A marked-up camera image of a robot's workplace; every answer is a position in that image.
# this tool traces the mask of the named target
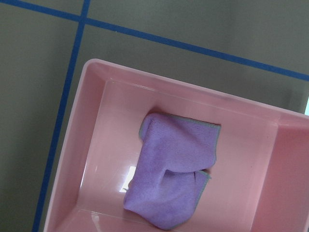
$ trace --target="folded cloth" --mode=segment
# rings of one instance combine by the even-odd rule
[[[143,121],[143,140],[124,208],[169,230],[195,211],[215,164],[220,125],[152,113]]]

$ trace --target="pink tray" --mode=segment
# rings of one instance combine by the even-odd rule
[[[45,232],[160,231],[124,210],[119,191],[137,164],[139,128],[150,111],[222,125],[212,179],[193,217],[175,231],[307,231],[309,117],[92,59],[76,93]]]

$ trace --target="pink container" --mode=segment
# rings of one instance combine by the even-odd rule
[[[307,232],[309,117],[98,59],[82,72],[45,232],[160,231],[120,192],[150,111],[222,126],[212,179],[175,231]]]

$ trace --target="gray floor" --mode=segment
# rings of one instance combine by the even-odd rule
[[[83,1],[27,0],[81,14]],[[88,18],[309,74],[304,1],[92,0]],[[78,22],[0,3],[0,231],[30,231]],[[86,25],[44,217],[83,64],[100,58],[304,113],[309,82]]]

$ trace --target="blue tape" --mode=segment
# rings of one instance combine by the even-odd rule
[[[188,51],[191,51],[191,52],[204,54],[204,55],[207,55],[207,56],[210,56],[210,57],[215,57],[215,58],[231,61],[233,63],[243,64],[243,65],[246,65],[246,66],[266,70],[266,71],[269,71],[269,72],[278,73],[278,74],[286,75],[286,76],[289,76],[289,77],[294,77],[294,78],[297,78],[297,79],[309,81],[309,75],[307,75],[307,74],[303,74],[303,73],[300,73],[300,72],[294,72],[294,71],[291,71],[291,70],[288,70],[288,69],[279,68],[279,67],[276,67],[276,66],[257,62],[257,61],[254,61],[254,60],[237,57],[237,56],[230,55],[230,54],[227,54],[227,53],[214,51],[214,50],[211,50],[211,49],[208,49],[208,48],[199,47],[199,46],[195,46],[195,45],[188,44],[188,43],[183,43],[183,42],[180,42],[180,41],[176,41],[176,40],[168,39],[168,38],[165,38],[165,37],[145,33],[145,32],[142,32],[142,31],[125,28],[125,27],[121,27],[121,26],[118,26],[118,25],[114,25],[114,24],[110,24],[110,23],[106,23],[106,22],[102,22],[102,21],[98,21],[98,20],[94,20],[94,19],[90,19],[90,18],[86,19],[86,24],[89,24],[89,25],[92,25],[92,26],[95,26],[95,27],[98,27],[98,28],[111,30],[111,31],[117,31],[117,32],[122,33],[122,34],[131,35],[131,36],[134,36],[134,37],[146,39],[146,40],[153,41],[153,42],[156,42],[156,43],[161,43],[161,44],[181,48],[181,49],[188,50]]]
[[[69,19],[69,20],[76,21],[76,22],[78,22],[80,20],[79,15],[70,14],[70,13],[63,12],[63,11],[58,11],[58,10],[55,10],[55,9],[35,5],[35,4],[24,2],[24,1],[0,0],[0,2],[6,3],[8,5],[17,6],[17,7],[20,7],[20,8],[32,10],[32,11],[41,12],[41,13],[44,13],[44,14],[47,14],[47,15],[53,15],[53,16],[56,16],[56,17]]]
[[[83,37],[83,32],[84,32],[84,27],[85,27],[84,21],[87,17],[89,5],[90,5],[90,0],[84,0],[82,13],[81,13],[81,16],[79,17],[80,22],[78,24],[78,28],[77,28],[77,31],[76,31],[76,36],[75,36],[74,45],[73,45],[73,49],[72,49],[72,53],[71,53],[69,67],[68,67],[65,83],[64,83],[64,86],[63,86],[62,96],[61,96],[58,114],[57,114],[57,118],[56,118],[54,133],[53,133],[53,137],[52,137],[52,141],[51,141],[51,145],[50,145],[50,150],[49,150],[49,154],[48,154],[48,157],[47,157],[47,163],[46,163],[46,167],[45,167],[45,171],[44,171],[44,177],[43,177],[43,181],[42,181],[41,191],[40,191],[37,209],[36,209],[36,213],[35,213],[35,218],[34,218],[34,222],[33,222],[32,232],[37,232],[39,230],[39,227],[40,227],[40,221],[41,221],[41,217],[42,217],[42,211],[43,211],[43,208],[44,208],[44,202],[45,202],[45,198],[46,198],[48,183],[49,183],[49,180],[50,180],[52,167],[53,167],[53,163],[54,163],[54,159],[55,159],[56,148],[57,148],[57,144],[58,144],[58,141],[59,141],[59,135],[60,135],[63,117],[64,117],[64,113],[65,113],[65,109],[66,109],[66,105],[67,105],[67,101],[68,101],[68,96],[69,96],[69,91],[70,91],[71,82],[72,82],[72,78],[73,78],[73,73],[74,73],[76,60],[77,60],[78,52],[79,52],[82,37]]]

